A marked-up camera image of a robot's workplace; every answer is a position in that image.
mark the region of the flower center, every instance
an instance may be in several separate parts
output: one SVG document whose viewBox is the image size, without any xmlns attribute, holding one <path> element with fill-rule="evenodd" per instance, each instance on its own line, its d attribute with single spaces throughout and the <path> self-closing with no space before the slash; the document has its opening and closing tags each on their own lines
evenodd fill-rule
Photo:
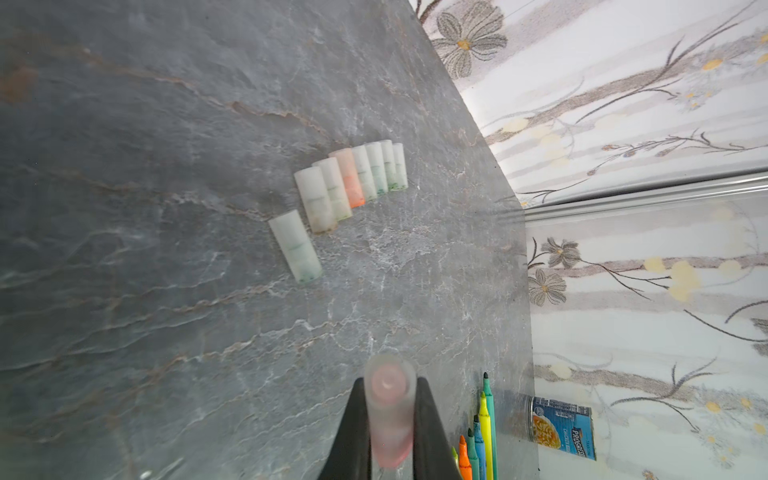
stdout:
<svg viewBox="0 0 768 480">
<path fill-rule="evenodd" d="M 714 60 L 709 60 L 704 66 L 701 68 L 702 70 L 714 70 L 717 67 L 720 67 L 720 64 L 722 64 L 723 61 L 719 58 L 715 58 Z"/>
</svg>

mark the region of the silver metal strip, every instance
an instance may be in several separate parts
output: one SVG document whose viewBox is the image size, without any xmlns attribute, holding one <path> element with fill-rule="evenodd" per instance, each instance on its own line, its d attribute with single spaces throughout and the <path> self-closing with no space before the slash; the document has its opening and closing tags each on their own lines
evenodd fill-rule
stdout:
<svg viewBox="0 0 768 480">
<path fill-rule="evenodd" d="M 745 194 L 768 190 L 768 171 L 755 174 L 739 175 L 737 177 L 707 180 L 675 187 L 657 188 L 632 194 L 614 195 L 593 200 L 577 201 L 569 204 L 536 207 L 525 212 L 525 223 L 542 222 L 543 220 L 563 219 L 576 215 L 607 213 L 619 209 L 637 209 L 642 207 L 670 204 L 702 198 L 726 197 L 729 195 Z"/>
</svg>

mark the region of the teal marker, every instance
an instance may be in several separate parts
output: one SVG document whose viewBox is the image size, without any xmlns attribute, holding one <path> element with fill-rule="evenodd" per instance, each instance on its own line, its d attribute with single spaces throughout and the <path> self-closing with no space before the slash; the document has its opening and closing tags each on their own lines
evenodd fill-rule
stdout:
<svg viewBox="0 0 768 480">
<path fill-rule="evenodd" d="M 478 456 L 478 466 L 480 480 L 485 480 L 485 442 L 482 441 L 482 432 L 480 431 L 480 417 L 475 415 L 475 452 Z"/>
<path fill-rule="evenodd" d="M 475 437 L 472 435 L 472 429 L 467 429 L 467 456 L 469 464 L 472 467 L 472 480 L 480 480 L 480 460 L 475 451 Z"/>
<path fill-rule="evenodd" d="M 493 394 L 491 393 L 491 380 L 488 378 L 488 372 L 482 374 L 482 391 L 485 394 L 485 400 L 488 403 L 488 414 L 491 416 L 491 451 L 493 452 L 493 480 L 501 480 L 498 477 L 498 467 L 496 460 L 496 414 L 493 408 Z"/>
</svg>

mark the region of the green marker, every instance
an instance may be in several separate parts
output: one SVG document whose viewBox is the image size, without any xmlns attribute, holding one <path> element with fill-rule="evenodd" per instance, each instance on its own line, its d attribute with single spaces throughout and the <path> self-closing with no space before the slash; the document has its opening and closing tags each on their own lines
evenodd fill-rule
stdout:
<svg viewBox="0 0 768 480">
<path fill-rule="evenodd" d="M 488 378 L 488 372 L 482 374 L 482 391 L 485 394 L 485 400 L 488 403 L 488 413 L 491 415 L 491 452 L 493 457 L 493 479 L 501 480 L 498 477 L 498 467 L 496 460 L 496 413 L 493 408 L 493 394 L 491 393 L 491 380 Z"/>
<path fill-rule="evenodd" d="M 467 456 L 472 466 L 472 480 L 480 480 L 480 460 L 475 451 L 475 436 L 472 434 L 472 429 L 467 429 Z"/>
</svg>

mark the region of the blue can label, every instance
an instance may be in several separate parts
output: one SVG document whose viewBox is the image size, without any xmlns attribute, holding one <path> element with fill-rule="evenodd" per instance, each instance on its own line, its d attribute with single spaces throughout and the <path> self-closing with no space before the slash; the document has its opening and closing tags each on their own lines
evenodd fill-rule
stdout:
<svg viewBox="0 0 768 480">
<path fill-rule="evenodd" d="M 536 443 L 595 460 L 592 409 L 534 397 L 531 410 Z"/>
</svg>

